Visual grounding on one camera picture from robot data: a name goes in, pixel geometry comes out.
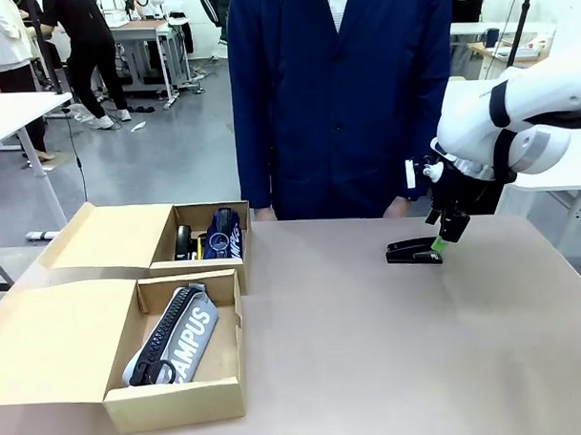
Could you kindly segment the person's left hand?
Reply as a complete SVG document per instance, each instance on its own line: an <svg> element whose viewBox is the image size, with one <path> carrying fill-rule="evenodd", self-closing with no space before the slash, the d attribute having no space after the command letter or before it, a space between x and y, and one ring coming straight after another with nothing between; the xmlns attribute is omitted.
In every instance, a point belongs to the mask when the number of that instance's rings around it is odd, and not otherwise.
<svg viewBox="0 0 581 435"><path fill-rule="evenodd" d="M404 197L395 197L384 212L384 218L405 218L411 209L411 202Z"/></svg>

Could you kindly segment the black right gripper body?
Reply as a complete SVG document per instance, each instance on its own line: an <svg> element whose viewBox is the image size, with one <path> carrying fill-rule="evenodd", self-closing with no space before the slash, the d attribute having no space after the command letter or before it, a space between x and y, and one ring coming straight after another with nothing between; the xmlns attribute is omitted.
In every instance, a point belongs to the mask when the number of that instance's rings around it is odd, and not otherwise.
<svg viewBox="0 0 581 435"><path fill-rule="evenodd" d="M462 214L462 174L454 166L440 166L430 169L431 210L439 216L445 213Z"/></svg>

